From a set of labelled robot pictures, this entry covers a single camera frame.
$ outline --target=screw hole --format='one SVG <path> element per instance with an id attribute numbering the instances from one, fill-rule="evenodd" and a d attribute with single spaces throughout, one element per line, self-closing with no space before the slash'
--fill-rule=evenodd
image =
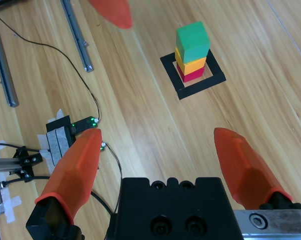
<path id="1" fill-rule="evenodd" d="M 249 216 L 249 220 L 254 227 L 258 229 L 266 229 L 268 226 L 267 220 L 264 216 L 253 213 Z"/>
<path id="2" fill-rule="evenodd" d="M 182 181 L 180 185 L 185 190 L 190 190 L 194 188 L 194 185 L 190 181 Z"/>
<path id="3" fill-rule="evenodd" d="M 186 220 L 186 229 L 193 237 L 202 237 L 207 231 L 207 224 L 199 216 L 191 216 Z"/>
<path id="4" fill-rule="evenodd" d="M 152 188 L 155 188 L 157 190 L 165 188 L 165 183 L 162 181 L 154 181 L 151 185 Z"/>
<path id="5" fill-rule="evenodd" d="M 171 221 L 166 216 L 157 216 L 151 221 L 150 230 L 158 238 L 165 237 L 172 231 Z"/>

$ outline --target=metal rail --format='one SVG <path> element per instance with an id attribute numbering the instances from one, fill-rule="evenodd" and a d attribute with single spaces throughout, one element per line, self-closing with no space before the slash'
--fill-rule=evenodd
<path id="1" fill-rule="evenodd" d="M 17 107 L 19 101 L 15 92 L 10 68 L 7 63 L 6 55 L 4 52 L 3 44 L 0 37 L 0 83 L 4 89 L 7 103 L 11 107 Z"/>
<path id="2" fill-rule="evenodd" d="M 80 26 L 76 20 L 76 16 L 74 14 L 72 5 L 70 0 L 60 0 L 62 8 L 64 9 L 65 16 L 67 18 L 69 28 L 71 30 L 71 33 L 74 37 L 78 53 L 80 56 L 80 59 L 82 61 L 82 64 L 84 65 L 84 69 L 86 72 L 92 72 L 93 65 L 90 59 L 90 56 L 86 50 L 86 47 L 88 46 L 88 43 L 84 40 Z"/>

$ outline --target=red block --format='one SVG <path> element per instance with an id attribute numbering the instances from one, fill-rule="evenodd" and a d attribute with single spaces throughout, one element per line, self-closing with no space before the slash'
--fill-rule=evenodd
<path id="1" fill-rule="evenodd" d="M 177 64 L 177 70 L 179 72 L 179 75 L 180 75 L 182 81 L 184 83 L 187 83 L 187 82 L 189 82 L 191 80 L 200 78 L 203 75 L 204 71 L 205 71 L 205 66 L 203 66 L 202 68 L 200 68 L 200 69 L 198 69 L 196 71 L 193 71 L 192 73 L 187 74 L 187 75 L 183 74 L 183 71 L 181 70 L 181 68 L 180 68 L 180 66 L 178 64 Z"/>

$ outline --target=metal bar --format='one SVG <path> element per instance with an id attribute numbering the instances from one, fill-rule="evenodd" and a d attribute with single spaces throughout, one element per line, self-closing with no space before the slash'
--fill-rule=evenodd
<path id="1" fill-rule="evenodd" d="M 0 83 L 4 89 L 7 103 L 11 107 L 17 107 L 19 101 L 15 92 L 11 72 L 7 63 L 4 48 L 0 37 Z"/>
<path id="2" fill-rule="evenodd" d="M 0 158 L 0 172 L 10 172 L 21 169 L 21 163 L 18 158 Z"/>
<path id="3" fill-rule="evenodd" d="M 241 234 L 252 239 L 301 239 L 300 210 L 235 210 Z"/>
<path id="4" fill-rule="evenodd" d="M 71 33 L 74 37 L 79 56 L 86 72 L 92 72 L 93 65 L 90 56 L 86 50 L 88 43 L 84 40 L 80 26 L 76 20 L 70 0 L 60 0 L 62 8 L 64 9 Z"/>

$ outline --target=yellow block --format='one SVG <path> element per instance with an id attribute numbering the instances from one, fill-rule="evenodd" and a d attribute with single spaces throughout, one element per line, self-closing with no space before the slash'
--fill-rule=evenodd
<path id="1" fill-rule="evenodd" d="M 184 75 L 191 74 L 192 72 L 201 69 L 202 67 L 204 67 L 206 62 L 206 57 L 203 57 L 195 61 L 183 63 L 180 52 L 177 47 L 175 48 L 175 59 Z"/>

